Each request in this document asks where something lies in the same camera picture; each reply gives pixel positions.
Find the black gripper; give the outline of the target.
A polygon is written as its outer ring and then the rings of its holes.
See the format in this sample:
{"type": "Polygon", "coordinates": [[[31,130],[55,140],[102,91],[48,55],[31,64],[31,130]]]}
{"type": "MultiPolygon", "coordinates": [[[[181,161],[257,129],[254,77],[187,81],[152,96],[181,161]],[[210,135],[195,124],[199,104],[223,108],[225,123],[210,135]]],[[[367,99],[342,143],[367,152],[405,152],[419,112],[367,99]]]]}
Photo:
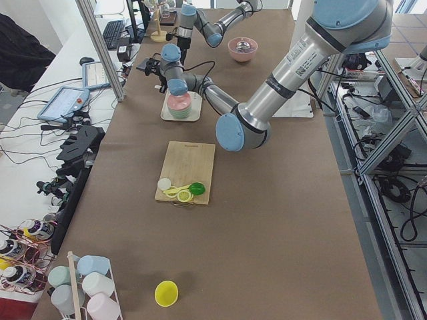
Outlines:
{"type": "Polygon", "coordinates": [[[161,74],[161,72],[158,73],[158,77],[159,77],[159,80],[161,82],[161,87],[159,89],[159,92],[165,93],[167,90],[167,79],[164,75],[161,74]]]}
{"type": "Polygon", "coordinates": [[[177,46],[180,49],[181,52],[181,64],[185,64],[185,58],[187,56],[187,50],[190,48],[191,45],[191,39],[187,37],[177,37],[177,46]]]}

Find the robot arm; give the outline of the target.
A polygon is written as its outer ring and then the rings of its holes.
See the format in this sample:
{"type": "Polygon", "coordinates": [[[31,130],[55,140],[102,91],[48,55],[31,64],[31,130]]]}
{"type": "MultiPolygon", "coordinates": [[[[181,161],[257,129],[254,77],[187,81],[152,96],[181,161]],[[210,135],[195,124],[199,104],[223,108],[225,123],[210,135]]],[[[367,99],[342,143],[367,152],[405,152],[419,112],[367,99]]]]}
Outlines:
{"type": "Polygon", "coordinates": [[[215,23],[209,22],[207,15],[201,9],[190,4],[182,5],[179,14],[179,27],[175,32],[177,46],[181,51],[180,61],[182,64],[184,64],[187,50],[191,46],[194,28],[201,33],[205,42],[211,48],[216,48],[222,43],[228,29],[263,9],[262,1],[247,0],[238,1],[238,3],[239,5],[233,11],[230,11],[215,23]]]}
{"type": "Polygon", "coordinates": [[[220,114],[216,138],[223,149],[256,149],[270,138],[269,120],[328,57],[387,47],[392,18],[392,1],[314,1],[300,40],[245,103],[209,77],[186,73],[181,64],[183,49],[173,43],[161,50],[159,74],[171,95],[196,91],[220,114]]]}

